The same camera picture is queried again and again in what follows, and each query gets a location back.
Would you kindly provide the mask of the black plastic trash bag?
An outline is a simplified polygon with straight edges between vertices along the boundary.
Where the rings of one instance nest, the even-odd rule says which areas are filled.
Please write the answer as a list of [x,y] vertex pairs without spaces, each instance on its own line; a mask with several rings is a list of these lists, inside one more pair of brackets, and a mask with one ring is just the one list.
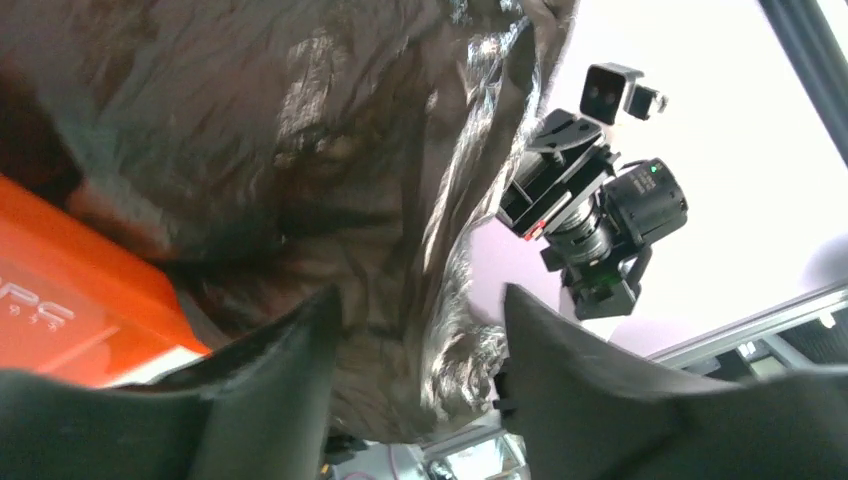
[[1,170],[160,265],[218,348],[327,286],[332,425],[418,443],[486,415],[469,298],[574,1],[5,1]]

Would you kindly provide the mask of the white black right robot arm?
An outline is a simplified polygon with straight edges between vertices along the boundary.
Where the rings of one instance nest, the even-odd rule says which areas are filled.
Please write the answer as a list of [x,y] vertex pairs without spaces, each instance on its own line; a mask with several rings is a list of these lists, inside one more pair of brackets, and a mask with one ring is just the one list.
[[498,219],[540,253],[579,320],[626,316],[641,294],[652,246],[682,228],[688,202],[659,158],[616,167],[601,126],[550,113],[503,194]]

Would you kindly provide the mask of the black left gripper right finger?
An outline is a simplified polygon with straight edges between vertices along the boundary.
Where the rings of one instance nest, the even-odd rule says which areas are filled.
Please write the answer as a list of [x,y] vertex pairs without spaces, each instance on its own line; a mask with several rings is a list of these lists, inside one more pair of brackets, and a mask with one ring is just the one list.
[[535,479],[843,479],[847,370],[729,382],[640,358],[505,290],[505,429]]

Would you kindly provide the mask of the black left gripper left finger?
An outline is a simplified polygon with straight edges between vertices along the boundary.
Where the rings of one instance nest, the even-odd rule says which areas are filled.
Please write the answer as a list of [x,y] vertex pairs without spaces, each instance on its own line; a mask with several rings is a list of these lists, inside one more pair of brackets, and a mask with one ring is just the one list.
[[1,374],[5,479],[313,479],[342,323],[328,287],[150,384]]

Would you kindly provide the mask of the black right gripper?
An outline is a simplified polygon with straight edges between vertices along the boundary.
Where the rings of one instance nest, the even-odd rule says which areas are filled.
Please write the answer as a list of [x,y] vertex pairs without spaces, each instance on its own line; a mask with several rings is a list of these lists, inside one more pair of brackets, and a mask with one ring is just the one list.
[[553,111],[506,187],[498,220],[524,240],[561,229],[565,218],[613,175],[617,158],[600,123]]

